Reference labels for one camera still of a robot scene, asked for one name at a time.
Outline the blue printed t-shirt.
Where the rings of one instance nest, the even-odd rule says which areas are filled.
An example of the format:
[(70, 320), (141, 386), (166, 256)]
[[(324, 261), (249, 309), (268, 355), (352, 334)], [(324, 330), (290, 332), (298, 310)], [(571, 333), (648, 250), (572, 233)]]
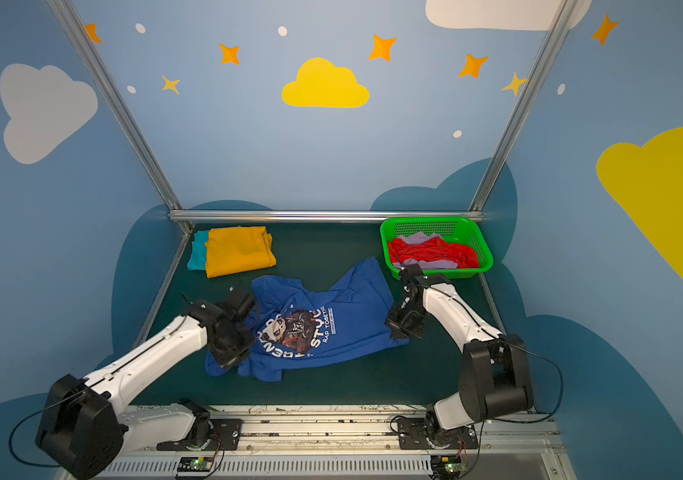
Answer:
[(256, 307), (245, 325), (255, 342), (235, 367), (245, 378), (279, 382), (285, 370), (317, 368), (405, 346), (385, 325), (395, 305), (375, 258), (367, 258), (325, 292), (273, 275), (251, 281)]

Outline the green plastic laundry basket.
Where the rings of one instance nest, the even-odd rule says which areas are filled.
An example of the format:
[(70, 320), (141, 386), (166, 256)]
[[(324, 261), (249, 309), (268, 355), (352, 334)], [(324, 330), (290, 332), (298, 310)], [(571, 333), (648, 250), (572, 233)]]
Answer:
[(471, 278), (479, 273), (491, 270), (495, 265), (495, 258), (491, 254), (485, 238), (479, 226), (463, 217), (411, 217), (389, 218), (379, 227), (383, 255), (387, 269), (393, 278), (399, 279), (399, 268), (395, 268), (389, 259), (387, 243), (395, 240), (399, 235), (413, 235), (417, 232), (424, 234), (439, 234), (443, 240), (449, 243), (458, 243), (469, 246), (477, 252), (481, 267), (477, 269), (453, 269), (453, 270), (423, 270), (426, 274), (443, 274), (449, 279)]

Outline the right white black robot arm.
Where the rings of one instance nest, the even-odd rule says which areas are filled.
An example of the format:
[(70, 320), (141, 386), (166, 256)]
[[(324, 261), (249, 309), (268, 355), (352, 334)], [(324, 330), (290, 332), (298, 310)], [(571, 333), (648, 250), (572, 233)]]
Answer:
[(457, 393), (441, 399), (417, 423), (417, 447), (443, 449), (463, 432), (487, 420), (509, 422), (507, 416), (533, 408), (529, 359), (539, 359), (515, 334), (486, 322), (443, 274), (426, 274), (419, 266), (403, 268), (399, 279), (403, 301), (393, 305), (385, 325), (395, 339), (423, 337), (431, 316), (443, 326), (461, 352)]

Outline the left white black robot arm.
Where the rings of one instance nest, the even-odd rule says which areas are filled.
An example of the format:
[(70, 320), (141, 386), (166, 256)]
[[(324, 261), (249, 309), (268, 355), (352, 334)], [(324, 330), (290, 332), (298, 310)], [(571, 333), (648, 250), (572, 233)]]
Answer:
[(234, 290), (221, 302), (197, 301), (161, 332), (83, 378), (61, 377), (39, 411), (35, 445), (54, 467), (92, 479), (119, 455), (162, 444), (183, 450), (219, 448), (208, 409), (180, 400), (147, 413), (127, 408), (189, 355), (207, 350), (226, 369), (243, 362), (255, 338), (245, 321), (253, 295)]

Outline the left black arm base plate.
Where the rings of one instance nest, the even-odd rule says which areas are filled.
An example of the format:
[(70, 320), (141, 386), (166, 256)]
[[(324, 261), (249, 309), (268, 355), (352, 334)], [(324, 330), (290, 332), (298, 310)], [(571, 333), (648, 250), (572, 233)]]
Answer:
[(237, 450), (243, 422), (240, 419), (196, 420), (185, 438), (157, 444), (157, 451)]

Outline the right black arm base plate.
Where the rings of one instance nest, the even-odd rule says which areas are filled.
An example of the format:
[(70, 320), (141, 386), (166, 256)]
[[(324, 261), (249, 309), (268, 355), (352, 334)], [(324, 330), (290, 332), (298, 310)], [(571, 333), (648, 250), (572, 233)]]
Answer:
[(389, 422), (389, 428), (399, 440), (401, 450), (461, 450), (477, 449), (479, 436), (473, 426), (443, 429), (437, 418), (397, 415)]

